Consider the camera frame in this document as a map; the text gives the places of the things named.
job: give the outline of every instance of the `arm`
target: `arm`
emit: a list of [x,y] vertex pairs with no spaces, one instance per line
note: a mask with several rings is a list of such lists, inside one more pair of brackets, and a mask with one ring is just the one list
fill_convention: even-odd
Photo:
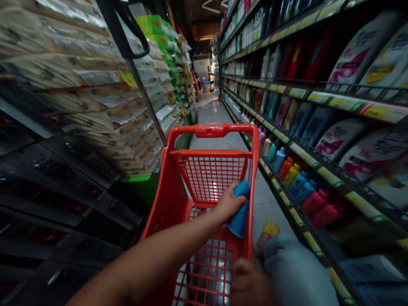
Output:
[[162,230],[116,259],[79,290],[66,306],[138,303],[176,272],[245,203],[231,184],[215,209]]

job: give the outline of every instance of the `shopping cart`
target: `shopping cart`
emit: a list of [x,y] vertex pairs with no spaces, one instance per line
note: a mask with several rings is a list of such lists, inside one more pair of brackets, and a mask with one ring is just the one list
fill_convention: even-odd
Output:
[[[177,136],[195,133],[198,138],[224,137],[229,132],[252,136],[252,152],[242,150],[174,151]],[[248,180],[251,187],[244,238],[222,227],[181,269],[154,292],[147,305],[228,305],[232,263],[252,259],[252,210],[259,160],[256,125],[198,124],[173,128],[163,149],[159,187],[142,239],[211,212],[226,188]],[[186,188],[192,199],[187,196]]]

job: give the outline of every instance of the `leg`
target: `leg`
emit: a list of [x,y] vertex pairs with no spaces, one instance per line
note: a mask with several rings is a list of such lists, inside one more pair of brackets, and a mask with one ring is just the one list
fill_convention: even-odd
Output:
[[330,274],[312,252],[285,233],[263,233],[262,242],[265,272],[284,306],[339,305]]

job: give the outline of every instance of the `tile floor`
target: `tile floor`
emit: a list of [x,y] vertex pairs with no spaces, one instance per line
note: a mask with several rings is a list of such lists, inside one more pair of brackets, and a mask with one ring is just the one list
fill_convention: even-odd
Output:
[[[228,122],[232,123],[224,105],[218,101],[218,93],[201,93],[200,101],[197,103],[199,123],[204,122]],[[198,139],[193,136],[190,149],[240,149],[247,150],[244,141],[238,133],[230,133],[224,138]],[[268,220],[275,221],[282,232],[292,235],[295,239],[287,219],[282,213],[275,197],[272,194],[264,177],[258,170],[255,179],[254,195],[254,222],[253,241],[258,241],[264,224]]]

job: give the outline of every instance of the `red plastic grid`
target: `red plastic grid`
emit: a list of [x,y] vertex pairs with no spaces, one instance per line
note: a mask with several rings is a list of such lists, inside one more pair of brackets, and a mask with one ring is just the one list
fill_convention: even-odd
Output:
[[[212,210],[193,207],[189,219]],[[172,305],[229,305],[232,257],[225,240],[208,240],[179,270]]]
[[177,166],[194,202],[217,203],[227,187],[242,181],[248,165],[247,156],[192,157],[177,155]]

